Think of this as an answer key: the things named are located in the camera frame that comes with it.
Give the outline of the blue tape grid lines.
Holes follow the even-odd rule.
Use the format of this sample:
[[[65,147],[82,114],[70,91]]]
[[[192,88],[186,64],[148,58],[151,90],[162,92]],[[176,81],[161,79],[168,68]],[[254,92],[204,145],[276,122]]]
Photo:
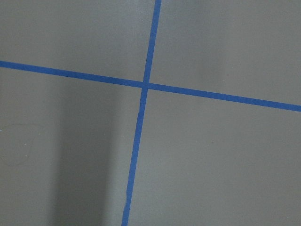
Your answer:
[[[157,30],[158,30],[158,24],[159,24],[161,4],[162,4],[162,2],[160,0],[157,0],[154,3],[150,36],[149,36],[149,44],[148,44],[145,69],[144,69],[142,81],[127,80],[127,79],[110,77],[110,76],[102,76],[102,75],[95,75],[95,74],[90,74],[90,73],[74,72],[74,71],[49,68],[49,67],[43,67],[43,66],[36,66],[36,65],[21,64],[21,63],[16,63],[16,62],[9,62],[9,61],[1,61],[1,63],[0,63],[0,66],[2,68],[15,69],[15,70],[20,70],[20,71],[28,71],[28,72],[34,72],[34,73],[49,74],[49,75],[56,75],[56,76],[69,77],[69,78],[75,78],[75,79],[80,79],[80,80],[87,80],[87,81],[96,81],[96,82],[108,83],[108,84],[116,84],[116,85],[121,85],[121,86],[125,86],[125,87],[134,87],[134,88],[141,89],[139,111],[137,114],[137,121],[136,121],[136,126],[135,126],[135,136],[134,136],[133,148],[132,148],[132,152],[131,152],[129,174],[128,174],[128,179],[127,179],[126,201],[125,201],[125,205],[123,208],[123,215],[122,215],[122,221],[121,221],[121,225],[123,225],[123,226],[128,225],[129,216],[130,216],[131,201],[132,201],[132,196],[133,196],[135,174],[136,174],[136,166],[137,166],[137,162],[138,162],[139,147],[140,147],[140,141],[141,141],[141,135],[142,135],[142,129],[143,129],[143,120],[144,120],[145,108],[146,108],[146,103],[147,103],[147,95],[148,95],[149,90],[176,93],[176,94],[195,96],[195,97],[204,97],[204,98],[215,99],[215,100],[229,101],[229,102],[234,102],[234,103],[242,103],[242,104],[247,104],[247,105],[263,106],[263,107],[281,109],[281,110],[287,110],[287,111],[293,111],[293,112],[300,112],[300,110],[301,110],[300,105],[151,83],[150,77],[151,77],[153,56],[154,56],[155,44],[156,44],[156,38],[157,38]]]

